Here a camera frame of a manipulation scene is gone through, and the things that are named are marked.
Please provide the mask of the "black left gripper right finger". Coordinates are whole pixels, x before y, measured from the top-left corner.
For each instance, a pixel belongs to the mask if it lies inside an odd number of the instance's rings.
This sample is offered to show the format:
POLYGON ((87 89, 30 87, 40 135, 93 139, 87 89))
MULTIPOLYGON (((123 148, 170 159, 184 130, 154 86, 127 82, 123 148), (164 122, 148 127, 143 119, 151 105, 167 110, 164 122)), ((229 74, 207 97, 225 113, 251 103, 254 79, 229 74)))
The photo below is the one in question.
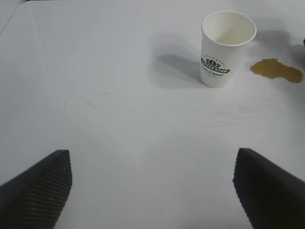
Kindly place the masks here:
POLYGON ((254 229, 305 227, 304 181, 254 150, 238 150, 233 184, 254 229))

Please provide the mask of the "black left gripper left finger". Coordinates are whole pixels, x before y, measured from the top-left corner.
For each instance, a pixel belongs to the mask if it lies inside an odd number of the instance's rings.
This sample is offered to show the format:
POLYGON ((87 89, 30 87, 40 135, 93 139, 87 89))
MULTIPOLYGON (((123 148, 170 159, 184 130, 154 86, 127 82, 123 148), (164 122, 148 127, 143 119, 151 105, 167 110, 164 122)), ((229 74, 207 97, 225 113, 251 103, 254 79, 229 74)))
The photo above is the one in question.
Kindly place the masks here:
POLYGON ((2 229, 52 229, 72 187, 69 150, 56 150, 0 187, 2 229))

